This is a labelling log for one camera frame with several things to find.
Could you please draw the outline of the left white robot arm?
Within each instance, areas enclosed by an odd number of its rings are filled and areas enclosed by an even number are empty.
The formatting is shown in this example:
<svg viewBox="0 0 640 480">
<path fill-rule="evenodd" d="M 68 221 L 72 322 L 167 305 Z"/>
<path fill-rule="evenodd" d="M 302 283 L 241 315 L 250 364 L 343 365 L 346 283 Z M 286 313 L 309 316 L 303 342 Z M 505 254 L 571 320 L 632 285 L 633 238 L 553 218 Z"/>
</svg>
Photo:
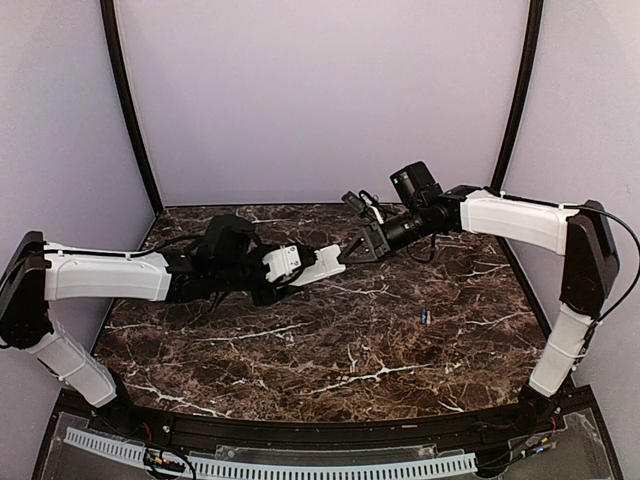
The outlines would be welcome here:
<svg viewBox="0 0 640 480">
<path fill-rule="evenodd" d="M 122 381 L 100 364 L 60 323 L 53 301 L 125 298 L 188 303 L 248 292 L 270 305 L 297 291 L 317 262 L 300 243 L 271 245 L 255 225 L 235 215 L 212 218 L 202 233 L 180 235 L 145 251 L 67 248 L 27 233 L 1 277 L 1 346 L 25 350 L 101 409 L 120 436 L 141 427 L 140 412 Z"/>
</svg>

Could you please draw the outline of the white remote control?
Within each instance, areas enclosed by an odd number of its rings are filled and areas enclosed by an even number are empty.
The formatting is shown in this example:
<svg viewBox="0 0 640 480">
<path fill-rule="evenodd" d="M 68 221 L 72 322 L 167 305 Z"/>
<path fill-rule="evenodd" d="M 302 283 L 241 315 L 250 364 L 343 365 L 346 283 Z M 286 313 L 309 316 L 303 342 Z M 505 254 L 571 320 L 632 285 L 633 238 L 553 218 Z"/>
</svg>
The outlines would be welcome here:
<svg viewBox="0 0 640 480">
<path fill-rule="evenodd" d="M 315 264 L 305 268 L 292 285 L 301 287 L 343 273 L 346 266 L 338 261 L 340 253 L 341 248 L 337 244 L 317 250 Z"/>
</svg>

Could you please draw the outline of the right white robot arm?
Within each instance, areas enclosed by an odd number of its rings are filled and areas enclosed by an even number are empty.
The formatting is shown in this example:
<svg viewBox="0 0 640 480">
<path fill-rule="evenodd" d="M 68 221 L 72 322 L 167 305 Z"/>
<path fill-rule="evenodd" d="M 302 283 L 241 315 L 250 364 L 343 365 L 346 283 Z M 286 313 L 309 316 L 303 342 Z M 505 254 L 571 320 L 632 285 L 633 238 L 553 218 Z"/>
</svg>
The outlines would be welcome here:
<svg viewBox="0 0 640 480">
<path fill-rule="evenodd" d="M 362 228 L 339 262 L 378 262 L 421 238 L 450 232 L 494 235 L 563 257 L 559 314 L 528 381 L 541 396 L 556 394 L 608 314 L 603 306 L 620 268 L 613 215 L 596 201 L 555 204 L 469 185 L 443 190 L 422 161 L 390 180 L 406 213 Z"/>
</svg>

